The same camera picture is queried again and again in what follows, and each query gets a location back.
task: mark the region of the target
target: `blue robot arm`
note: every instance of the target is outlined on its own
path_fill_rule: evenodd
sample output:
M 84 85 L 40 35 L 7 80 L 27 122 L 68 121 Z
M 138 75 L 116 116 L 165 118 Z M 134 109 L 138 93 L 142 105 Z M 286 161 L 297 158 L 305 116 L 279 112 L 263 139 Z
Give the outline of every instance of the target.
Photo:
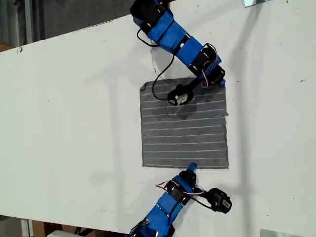
M 179 85 L 168 94 L 167 99 L 162 100 L 168 100 L 174 105 L 185 104 L 192 100 L 193 89 L 204 79 L 207 83 L 210 82 L 211 86 L 225 85 L 225 71 L 219 66 L 221 59 L 216 49 L 209 43 L 203 46 L 190 36 L 174 20 L 165 0 L 136 0 L 130 11 L 140 30 L 156 43 L 149 46 L 160 46 L 170 52 L 173 54 L 173 59 L 176 56 L 196 75 L 192 83 L 186 86 Z
M 215 188 L 204 191 L 196 187 L 196 164 L 180 172 L 165 185 L 164 193 L 147 216 L 139 222 L 126 237 L 171 237 L 175 230 L 172 225 L 182 208 L 193 198 L 193 194 L 206 198 L 209 209 L 227 213 L 232 207 L 230 198 Z

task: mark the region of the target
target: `black cable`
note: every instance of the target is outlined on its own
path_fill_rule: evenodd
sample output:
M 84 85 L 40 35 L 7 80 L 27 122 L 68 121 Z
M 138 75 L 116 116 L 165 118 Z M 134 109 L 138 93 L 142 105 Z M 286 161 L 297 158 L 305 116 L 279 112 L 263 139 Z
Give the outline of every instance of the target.
M 76 227 L 74 234 L 79 234 L 81 231 L 81 227 Z
M 90 234 L 92 231 L 94 231 L 94 229 L 90 229 L 90 228 L 88 228 L 88 229 L 85 229 L 84 231 L 82 231 L 80 234 L 78 234 L 78 235 L 80 235 L 80 236 L 87 236 L 88 234 Z
M 139 32 L 140 32 L 141 30 L 142 30 L 142 29 L 139 29 L 139 31 L 138 31 L 137 34 L 136 34 L 137 38 L 138 38 L 141 42 L 143 42 L 145 45 L 147 45 L 147 46 L 149 46 L 149 47 L 160 47 L 159 44 L 148 44 L 148 43 L 145 42 L 142 38 L 140 38 L 138 34 L 139 34 Z
M 172 208 L 172 210 L 171 210 L 171 212 L 170 212 L 170 214 L 169 214 L 168 225 L 170 225 L 171 216 L 172 216 L 174 210 L 176 209 L 176 207 L 178 206 L 178 204 L 179 204 L 179 202 L 177 202 L 177 203 L 173 206 L 173 208 Z
M 171 66 L 171 64 L 172 64 L 173 61 L 174 61 L 174 57 L 175 57 L 175 55 L 173 54 L 173 55 L 172 55 L 171 62 L 169 63 L 169 65 L 156 77 L 155 81 L 153 82 L 153 85 L 152 85 L 152 93 L 153 93 L 153 96 L 154 96 L 156 99 L 158 99 L 158 100 L 167 101 L 167 99 L 162 99 L 162 98 L 159 98 L 159 97 L 157 97 L 157 96 L 155 95 L 154 86 L 156 85 L 156 82 L 157 82 L 158 78 L 160 78 L 160 76 L 161 76 L 162 74 L 164 74 L 164 72 L 167 71 L 168 68 Z
M 212 210 L 212 208 L 210 206 L 205 205 L 204 203 L 200 202 L 199 200 L 195 199 L 194 197 L 190 197 L 193 201 L 196 201 L 198 204 Z

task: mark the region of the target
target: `red and white wire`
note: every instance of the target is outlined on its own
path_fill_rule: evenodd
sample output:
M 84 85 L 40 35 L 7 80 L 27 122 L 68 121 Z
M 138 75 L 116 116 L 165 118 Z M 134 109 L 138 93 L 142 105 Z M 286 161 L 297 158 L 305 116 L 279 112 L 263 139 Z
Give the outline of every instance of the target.
M 160 184 L 156 184 L 155 186 L 168 192 L 168 190 L 164 186 L 162 186 L 162 184 L 165 184 L 166 182 L 168 182 L 168 181 L 164 181 Z M 176 186 L 179 186 L 179 184 L 177 184 L 175 181 L 171 180 L 171 182 L 173 182 Z M 183 192 L 183 193 L 188 194 L 188 195 L 200 195 L 200 194 L 204 193 L 204 190 L 203 189 L 201 189 L 201 190 L 202 190 L 202 192 L 199 192 L 199 193 L 187 193 L 187 192 Z
M 207 76 L 206 76 L 206 74 L 205 74 L 205 71 L 204 71 L 204 69 L 202 69 L 202 72 L 203 72 L 203 75 L 204 75 L 204 78 L 205 78 L 205 81 L 206 81 L 206 86 L 204 86 L 204 82 L 202 82 L 202 88 L 208 88 L 208 79 L 207 79 Z

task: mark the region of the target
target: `white tabletop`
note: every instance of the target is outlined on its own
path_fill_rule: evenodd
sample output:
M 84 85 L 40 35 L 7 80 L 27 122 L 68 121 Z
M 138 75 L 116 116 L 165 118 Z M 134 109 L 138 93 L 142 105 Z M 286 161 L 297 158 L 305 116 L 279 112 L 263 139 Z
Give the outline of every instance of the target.
M 226 215 L 188 204 L 176 236 L 314 237 L 316 2 L 172 9 L 223 60 L 230 166 L 197 176 L 233 202 Z M 137 29 L 126 16 L 0 54 L 0 214 L 127 233 L 179 172 L 142 167 L 139 88 L 171 56 Z M 189 74 L 176 61 L 165 77 Z

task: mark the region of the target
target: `gray cloth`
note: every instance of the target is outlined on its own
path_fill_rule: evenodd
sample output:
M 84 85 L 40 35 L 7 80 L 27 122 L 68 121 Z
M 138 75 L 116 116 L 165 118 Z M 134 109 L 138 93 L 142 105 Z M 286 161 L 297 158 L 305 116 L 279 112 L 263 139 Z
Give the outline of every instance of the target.
M 155 94 L 166 98 L 177 84 L 192 78 L 160 80 Z M 225 88 L 198 86 L 194 99 L 182 106 L 159 101 L 152 95 L 153 82 L 140 89 L 143 166 L 228 168 Z

